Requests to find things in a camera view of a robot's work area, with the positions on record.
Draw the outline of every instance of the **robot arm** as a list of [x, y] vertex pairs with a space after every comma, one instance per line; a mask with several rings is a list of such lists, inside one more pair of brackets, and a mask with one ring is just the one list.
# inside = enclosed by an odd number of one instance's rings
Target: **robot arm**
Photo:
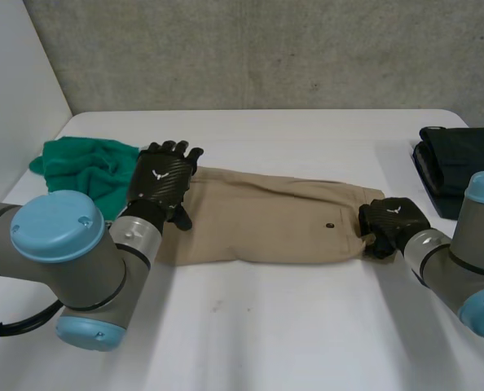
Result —
[[186, 142], [153, 143], [141, 152], [128, 207], [109, 231], [93, 201], [76, 191], [23, 207], [0, 204], [0, 276], [51, 288], [66, 307], [56, 326], [65, 342], [100, 351], [121, 343], [164, 223], [191, 229], [181, 203], [202, 150], [184, 157], [186, 148]]
[[484, 172], [470, 181], [452, 239], [407, 198], [374, 200], [359, 218], [362, 233], [376, 237], [373, 253], [400, 250], [419, 280], [484, 337]]

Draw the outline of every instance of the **dark green garment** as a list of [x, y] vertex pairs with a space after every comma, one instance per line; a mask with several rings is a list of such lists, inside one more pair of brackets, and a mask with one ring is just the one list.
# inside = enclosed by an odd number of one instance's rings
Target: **dark green garment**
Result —
[[457, 220], [470, 178], [484, 171], [484, 128], [420, 131], [414, 163], [439, 216]]
[[48, 191], [85, 193], [105, 220], [113, 220], [125, 207], [138, 154], [138, 148], [114, 140], [62, 137], [45, 143], [29, 168], [45, 177]]

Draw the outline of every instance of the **folded black fabric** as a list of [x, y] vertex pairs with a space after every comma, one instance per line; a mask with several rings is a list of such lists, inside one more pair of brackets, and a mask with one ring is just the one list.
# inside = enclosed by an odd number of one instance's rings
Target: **folded black fabric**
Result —
[[456, 220], [470, 178], [484, 171], [484, 128], [427, 127], [420, 136], [413, 153], [418, 173], [439, 215]]

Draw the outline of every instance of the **white wall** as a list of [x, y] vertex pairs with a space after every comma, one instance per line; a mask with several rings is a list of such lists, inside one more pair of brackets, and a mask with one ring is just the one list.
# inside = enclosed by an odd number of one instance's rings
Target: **white wall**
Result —
[[0, 200], [70, 119], [21, 0], [0, 0]]

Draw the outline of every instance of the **black cable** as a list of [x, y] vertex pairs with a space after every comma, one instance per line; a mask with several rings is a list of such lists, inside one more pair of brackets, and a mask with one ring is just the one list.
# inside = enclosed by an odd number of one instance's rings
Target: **black cable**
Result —
[[49, 307], [30, 318], [9, 324], [0, 323], [0, 337], [18, 336], [20, 334], [25, 334], [26, 332], [31, 332], [52, 319], [61, 307], [63, 307], [63, 303], [57, 300]]

